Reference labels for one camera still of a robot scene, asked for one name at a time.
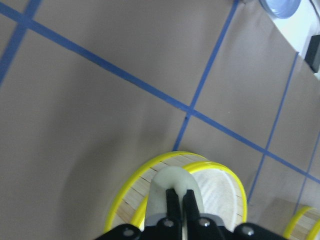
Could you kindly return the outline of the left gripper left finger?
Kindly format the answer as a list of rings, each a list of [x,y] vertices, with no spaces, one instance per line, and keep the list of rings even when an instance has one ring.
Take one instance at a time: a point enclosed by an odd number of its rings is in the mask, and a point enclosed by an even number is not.
[[[179,197],[173,188],[167,189],[165,193],[167,209],[165,226],[174,227],[182,222]]]

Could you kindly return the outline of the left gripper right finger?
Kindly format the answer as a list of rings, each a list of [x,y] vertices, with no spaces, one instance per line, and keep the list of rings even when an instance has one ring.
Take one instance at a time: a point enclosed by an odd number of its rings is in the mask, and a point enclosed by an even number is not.
[[[195,193],[191,189],[188,189],[183,197],[183,210],[187,224],[191,224],[200,218]]]

